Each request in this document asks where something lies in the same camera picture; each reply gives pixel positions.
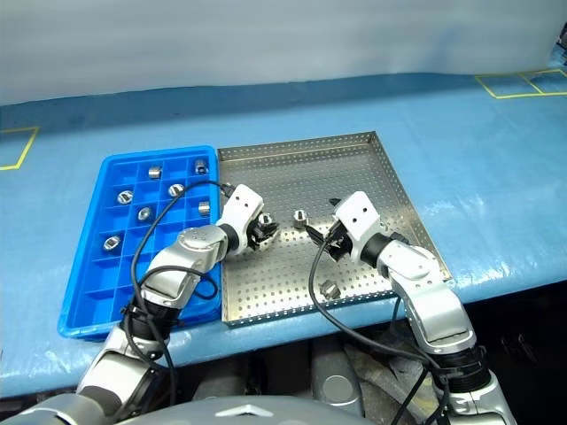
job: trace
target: blue plastic tray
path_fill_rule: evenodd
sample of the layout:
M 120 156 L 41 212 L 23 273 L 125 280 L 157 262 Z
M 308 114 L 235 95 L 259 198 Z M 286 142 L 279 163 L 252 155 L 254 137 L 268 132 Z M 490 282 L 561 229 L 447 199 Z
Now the blue plastic tray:
M 203 159 L 207 174 L 195 174 L 194 162 Z M 151 166 L 161 166 L 161 178 L 152 180 Z M 138 152 L 111 156 L 103 162 L 98 174 L 89 211 L 82 229 L 67 284 L 58 331 L 62 336 L 101 340 L 114 323 L 120 320 L 120 310 L 131 299 L 134 290 L 129 269 L 134 251 L 152 220 L 138 221 L 138 211 L 149 206 L 154 214 L 163 211 L 171 201 L 167 189 L 174 183 L 183 185 L 199 180 L 219 178 L 215 150 L 197 146 L 163 151 Z M 129 205 L 120 205 L 116 197 L 123 190 L 132 190 Z M 209 201 L 211 212 L 202 217 L 198 203 Z M 170 245 L 184 228 L 195 228 L 215 223 L 220 214 L 219 190 L 213 185 L 197 186 L 180 198 L 155 229 L 138 261 L 137 275 L 141 277 L 151 259 Z M 120 236 L 120 245 L 105 251 L 103 244 L 109 236 Z M 221 289 L 221 266 L 209 275 Z M 209 282 L 198 285 L 201 293 L 211 293 Z M 180 320 L 184 324 L 210 321 L 220 317 L 221 294 L 212 300 L 192 297 L 183 309 Z

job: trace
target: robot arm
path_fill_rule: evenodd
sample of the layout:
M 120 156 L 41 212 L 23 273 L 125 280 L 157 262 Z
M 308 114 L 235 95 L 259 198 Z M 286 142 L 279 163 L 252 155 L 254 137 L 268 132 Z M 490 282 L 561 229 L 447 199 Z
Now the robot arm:
M 443 282 L 435 256 L 386 236 L 364 192 L 341 201 L 333 215 L 333 228 L 342 226 L 343 233 L 342 246 L 333 248 L 334 257 L 348 251 L 352 261 L 385 271 L 404 301 L 418 346 L 447 372 L 450 422 L 516 425 L 498 380 L 486 365 L 484 349 L 477 346 L 469 316 Z
M 166 343 L 177 317 L 193 294 L 199 276 L 159 267 L 184 267 L 206 273 L 228 255 L 237 255 L 277 231 L 277 224 L 258 222 L 262 198 L 245 185 L 236 187 L 216 225 L 189 228 L 151 261 L 150 274 L 141 287 L 144 307 Z M 101 352 L 81 379 L 76 394 L 62 394 L 28 409 L 6 423 L 53 425 L 106 424 L 140 413 L 159 383 L 159 371 L 149 359 L 164 353 L 148 323 L 148 314 L 134 299 L 120 324 L 106 338 Z M 128 343 L 127 331 L 138 350 Z

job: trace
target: perforated metal tray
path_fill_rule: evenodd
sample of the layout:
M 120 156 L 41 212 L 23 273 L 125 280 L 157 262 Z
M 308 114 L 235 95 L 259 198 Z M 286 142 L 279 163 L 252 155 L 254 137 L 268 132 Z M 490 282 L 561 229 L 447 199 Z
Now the perforated metal tray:
M 224 263 L 222 319 L 230 325 L 273 320 L 313 308 L 307 277 L 316 247 L 292 226 L 304 209 L 309 224 L 326 233 L 332 224 L 329 199 L 364 190 L 389 232 L 397 231 L 440 259 L 375 132 L 221 149 L 221 180 L 258 191 L 264 211 L 280 223 L 279 237 L 265 251 L 248 251 Z M 338 283 L 344 304 L 392 295 L 391 284 L 348 257 L 323 256 L 315 284 Z M 450 278 L 441 260 L 441 272 Z

